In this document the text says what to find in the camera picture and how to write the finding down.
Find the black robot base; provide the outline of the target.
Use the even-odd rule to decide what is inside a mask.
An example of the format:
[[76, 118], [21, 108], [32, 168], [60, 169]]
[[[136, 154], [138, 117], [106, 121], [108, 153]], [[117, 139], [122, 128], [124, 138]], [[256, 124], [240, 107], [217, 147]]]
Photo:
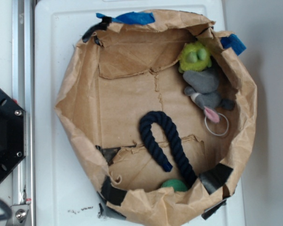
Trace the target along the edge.
[[25, 111], [0, 89], [0, 183], [25, 158]]

